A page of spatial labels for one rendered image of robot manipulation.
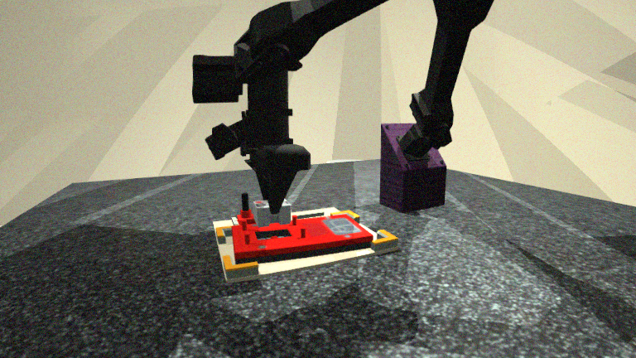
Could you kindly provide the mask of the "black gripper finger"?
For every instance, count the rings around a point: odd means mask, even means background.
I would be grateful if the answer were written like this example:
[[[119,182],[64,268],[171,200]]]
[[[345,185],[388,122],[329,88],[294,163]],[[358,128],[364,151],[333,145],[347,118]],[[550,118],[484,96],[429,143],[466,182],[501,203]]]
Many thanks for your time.
[[[255,162],[252,162],[250,159],[244,160],[250,167],[256,167]],[[256,173],[257,174],[257,173]],[[264,185],[264,180],[257,174],[258,183],[262,192],[263,200],[267,200],[267,193]]]
[[[260,173],[256,167],[252,167],[252,169],[264,180],[271,214],[278,214],[295,175],[299,171]]]

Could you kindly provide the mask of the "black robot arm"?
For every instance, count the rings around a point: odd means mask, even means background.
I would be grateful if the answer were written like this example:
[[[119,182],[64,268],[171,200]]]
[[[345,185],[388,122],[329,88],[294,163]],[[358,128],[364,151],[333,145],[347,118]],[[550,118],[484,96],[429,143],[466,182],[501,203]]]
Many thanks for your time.
[[[288,71],[328,31],[342,26],[388,0],[299,0],[278,3],[258,12],[249,29],[234,43],[234,56],[193,55],[194,104],[238,103],[243,85],[248,102],[288,101]],[[494,0],[433,0],[436,34],[425,89],[412,94],[409,107],[417,121],[404,136],[396,136],[406,159],[431,159],[429,150],[452,142],[454,114],[451,96],[472,29],[485,20]],[[257,140],[249,116],[229,126],[212,128],[206,144],[219,160]],[[251,146],[253,144],[253,146]]]

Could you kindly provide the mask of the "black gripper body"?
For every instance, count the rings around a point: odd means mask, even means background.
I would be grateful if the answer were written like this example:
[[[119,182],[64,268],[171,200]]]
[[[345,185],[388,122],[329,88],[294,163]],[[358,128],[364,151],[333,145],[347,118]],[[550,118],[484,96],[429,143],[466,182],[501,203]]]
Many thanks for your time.
[[[255,101],[248,102],[246,116],[249,116],[257,146],[240,147],[240,155],[255,162],[260,173],[292,172],[311,169],[311,154],[303,147],[293,144],[289,138],[288,102]]]

